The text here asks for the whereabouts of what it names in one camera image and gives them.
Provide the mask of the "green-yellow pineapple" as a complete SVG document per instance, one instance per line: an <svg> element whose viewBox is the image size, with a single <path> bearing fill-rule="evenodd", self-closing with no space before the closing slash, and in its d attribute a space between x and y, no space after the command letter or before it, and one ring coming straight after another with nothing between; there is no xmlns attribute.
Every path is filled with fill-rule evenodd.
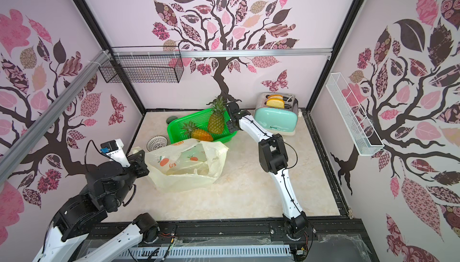
<svg viewBox="0 0 460 262"><path fill-rule="evenodd" d="M212 134L221 135L225 130L226 103L222 97L215 98L211 104L211 115L208 120L208 131Z"/></svg>

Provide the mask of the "green plastic basket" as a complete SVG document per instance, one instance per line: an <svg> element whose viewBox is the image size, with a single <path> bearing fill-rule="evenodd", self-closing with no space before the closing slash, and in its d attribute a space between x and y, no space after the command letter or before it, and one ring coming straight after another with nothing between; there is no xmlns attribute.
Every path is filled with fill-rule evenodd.
<svg viewBox="0 0 460 262"><path fill-rule="evenodd" d="M237 134L237 131L230 132L227 125L225 125L223 132L220 134L212 133L208 129L208 122L212 114L213 112L211 109L205 109L172 121L167 127L170 142L177 143L190 138L185 129L185 125L190 121L193 122L197 128L210 134L213 137L214 142L227 143L231 141L231 139Z"/></svg>

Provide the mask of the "orange pineapple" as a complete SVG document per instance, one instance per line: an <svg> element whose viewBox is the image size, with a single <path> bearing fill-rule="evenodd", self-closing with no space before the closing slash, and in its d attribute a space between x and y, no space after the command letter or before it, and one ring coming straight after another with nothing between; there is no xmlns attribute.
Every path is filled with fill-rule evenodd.
<svg viewBox="0 0 460 262"><path fill-rule="evenodd" d="M214 139L209 132L200 129L193 121L183 124L182 129L185 135L190 139L197 139L200 141L213 142Z"/></svg>

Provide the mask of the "yellow translucent plastic bag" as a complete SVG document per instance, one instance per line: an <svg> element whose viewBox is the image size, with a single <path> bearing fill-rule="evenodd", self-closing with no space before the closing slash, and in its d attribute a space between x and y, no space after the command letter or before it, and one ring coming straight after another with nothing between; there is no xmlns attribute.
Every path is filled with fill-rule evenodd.
<svg viewBox="0 0 460 262"><path fill-rule="evenodd" d="M148 178L162 193L179 193L214 184L229 148L221 142L187 139L145 153Z"/></svg>

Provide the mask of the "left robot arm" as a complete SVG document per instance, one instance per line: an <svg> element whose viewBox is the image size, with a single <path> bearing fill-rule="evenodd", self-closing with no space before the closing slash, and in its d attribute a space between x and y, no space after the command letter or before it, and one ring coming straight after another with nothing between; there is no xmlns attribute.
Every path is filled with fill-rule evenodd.
<svg viewBox="0 0 460 262"><path fill-rule="evenodd" d="M127 160L127 167L118 161L108 161L86 174L87 185L54 215L34 261L68 262L95 226L110 212L125 205L124 199L135 187L135 180L149 174L143 150L130 155ZM111 262L139 243L151 244L158 238L158 223L150 214L143 213L80 261Z"/></svg>

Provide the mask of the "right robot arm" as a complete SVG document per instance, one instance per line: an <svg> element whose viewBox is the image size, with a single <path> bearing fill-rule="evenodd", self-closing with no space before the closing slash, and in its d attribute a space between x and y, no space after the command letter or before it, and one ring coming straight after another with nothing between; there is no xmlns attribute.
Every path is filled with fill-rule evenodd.
<svg viewBox="0 0 460 262"><path fill-rule="evenodd" d="M229 131L245 131L258 144L259 163L273 178L282 200L285 233L291 240L300 240L311 224L291 184L284 138L264 129L249 111L240 109L237 102L227 103L226 110L230 117L226 123Z"/></svg>

